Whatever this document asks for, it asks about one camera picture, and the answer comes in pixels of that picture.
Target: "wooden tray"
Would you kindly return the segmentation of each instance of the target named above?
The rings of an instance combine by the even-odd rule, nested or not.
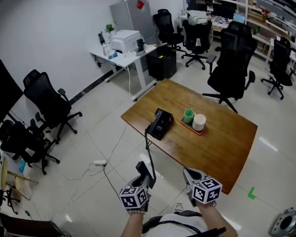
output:
[[[181,123],[182,125],[184,125],[186,128],[188,128],[189,130],[191,130],[192,132],[196,133],[197,135],[201,135],[202,132],[203,132],[203,131],[205,130],[205,128],[206,128],[206,125],[205,125],[204,128],[203,128],[203,130],[201,130],[201,131],[196,131],[196,130],[194,130],[192,124],[187,124],[187,123],[184,122],[184,117],[180,120],[180,123]]]

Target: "chair seat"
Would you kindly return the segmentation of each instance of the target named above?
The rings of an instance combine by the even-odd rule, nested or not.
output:
[[[181,34],[159,34],[159,39],[163,43],[175,45],[182,43],[184,41],[184,36]]]
[[[290,76],[282,68],[276,66],[273,62],[270,63],[271,73],[274,75],[275,79],[282,85],[292,86],[293,82]]]
[[[202,54],[205,52],[205,49],[202,46],[195,46],[195,48],[192,51],[194,54]]]
[[[227,67],[216,67],[208,79],[208,85],[222,96],[240,99],[243,97],[246,79]]]
[[[53,129],[67,118],[72,108],[62,97],[59,97],[57,101],[55,101],[55,103],[50,106],[53,106],[53,109],[49,109],[42,114],[48,123],[48,127]]]

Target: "power strip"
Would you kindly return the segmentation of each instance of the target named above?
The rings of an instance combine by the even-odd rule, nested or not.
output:
[[[96,166],[105,166],[107,164],[107,161],[106,160],[95,160],[93,163]]]

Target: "tiled floor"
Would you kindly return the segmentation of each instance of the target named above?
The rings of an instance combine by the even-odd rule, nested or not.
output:
[[[199,93],[215,92],[207,85],[208,65],[203,71],[197,62],[186,68],[184,61],[187,58],[182,60],[178,54],[178,72],[172,80]],[[229,195],[221,196],[217,209],[240,236],[263,237],[278,213],[292,206],[296,209],[296,83],[284,87],[281,101],[276,90],[268,96],[268,85],[260,82],[267,77],[264,62],[253,57],[249,69],[256,73],[256,82],[242,99],[232,102],[239,114],[258,125],[258,131],[236,185]],[[131,92],[139,87],[133,70]],[[64,132],[60,144],[51,151],[61,163],[50,161],[46,176],[39,169],[26,169],[26,175],[39,184],[28,186],[31,201],[22,200],[17,207],[19,216],[28,218],[23,208],[33,219],[53,219],[72,236],[120,236],[128,214],[108,179],[103,172],[97,173],[100,167],[83,173],[94,160],[109,159],[106,174],[119,190],[137,175],[138,161],[150,166],[143,137],[120,118],[132,104],[127,72],[97,86],[75,103],[74,111],[83,113],[73,121],[78,134]],[[176,202],[193,209],[185,195],[183,167],[154,146],[151,154],[157,182],[145,220],[172,212]],[[255,200],[247,196],[252,186]]]

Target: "white shirt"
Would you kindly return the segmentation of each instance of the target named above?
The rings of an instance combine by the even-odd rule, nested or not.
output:
[[[208,231],[206,223],[202,217],[198,217],[198,216],[184,217],[178,214],[171,213],[171,214],[164,215],[160,219],[160,222],[168,221],[168,220],[177,221],[182,224],[196,227],[200,232]],[[167,224],[158,225],[155,228],[150,228],[150,230],[146,234],[143,234],[142,236],[143,237],[167,237],[167,236],[185,237],[185,236],[190,236],[195,234],[197,233],[192,229],[189,229],[180,225],[175,225],[172,223],[167,223]]]

